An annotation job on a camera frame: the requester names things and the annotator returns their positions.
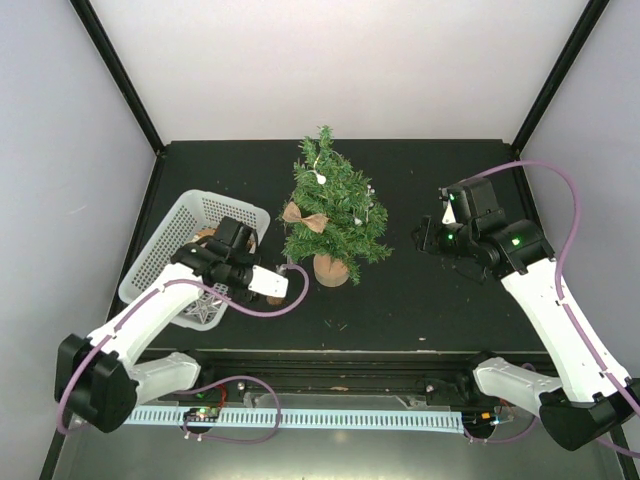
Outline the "brown burlap bow ornament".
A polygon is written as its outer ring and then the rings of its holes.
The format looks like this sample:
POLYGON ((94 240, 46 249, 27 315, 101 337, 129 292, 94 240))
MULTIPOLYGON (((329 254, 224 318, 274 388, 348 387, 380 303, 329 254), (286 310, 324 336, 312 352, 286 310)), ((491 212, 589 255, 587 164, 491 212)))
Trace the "brown burlap bow ornament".
POLYGON ((294 202, 289 202, 283 213, 282 219, 289 224, 303 224, 312 232, 322 234, 329 222, 329 218, 322 213, 315 213, 304 217, 300 208, 294 202))

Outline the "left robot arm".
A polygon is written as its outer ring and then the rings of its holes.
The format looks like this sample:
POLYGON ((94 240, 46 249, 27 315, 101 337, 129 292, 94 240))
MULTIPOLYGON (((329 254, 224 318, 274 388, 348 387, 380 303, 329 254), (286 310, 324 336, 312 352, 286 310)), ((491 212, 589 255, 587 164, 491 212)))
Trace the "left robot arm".
POLYGON ((141 363, 148 345, 189 305, 227 286, 234 300, 254 294, 282 298, 287 282, 261 266, 254 229, 225 217, 212 234, 179 247, 159 276, 119 315, 58 348, 54 398, 58 413, 74 414, 104 433, 138 406, 183 390, 193 399, 214 388, 213 372, 184 353, 141 363))

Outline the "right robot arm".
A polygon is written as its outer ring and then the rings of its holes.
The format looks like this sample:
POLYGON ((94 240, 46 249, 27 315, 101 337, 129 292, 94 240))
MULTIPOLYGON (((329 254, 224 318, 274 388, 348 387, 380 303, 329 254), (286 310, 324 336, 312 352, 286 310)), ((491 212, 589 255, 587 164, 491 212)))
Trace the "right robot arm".
POLYGON ((457 396, 504 399, 537 417, 562 448, 575 451, 625 423, 639 405, 639 381, 609 352, 559 273, 559 260, 534 222, 510 223, 491 181, 441 189, 443 216, 412 233, 417 250, 475 261, 522 309, 556 373, 536 373, 495 354, 454 379, 457 396))

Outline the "white plastic basket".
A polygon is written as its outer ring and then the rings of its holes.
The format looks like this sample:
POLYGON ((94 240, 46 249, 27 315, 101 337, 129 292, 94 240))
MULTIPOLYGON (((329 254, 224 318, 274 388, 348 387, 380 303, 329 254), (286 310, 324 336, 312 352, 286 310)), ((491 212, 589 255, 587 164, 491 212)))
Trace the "white plastic basket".
POLYGON ((118 290, 120 300, 127 310, 141 303, 146 311, 170 291, 167 283, 176 280, 172 290, 179 301, 172 308, 171 322, 195 331, 213 329, 228 302, 234 302, 234 288, 247 288, 252 267, 262 266, 259 246, 269 223, 269 214, 252 204, 201 190, 183 193, 125 275, 118 290), (206 246, 193 243, 194 235, 204 228, 216 228, 216 240, 206 246), (223 302, 206 324, 190 314, 202 296, 223 302))

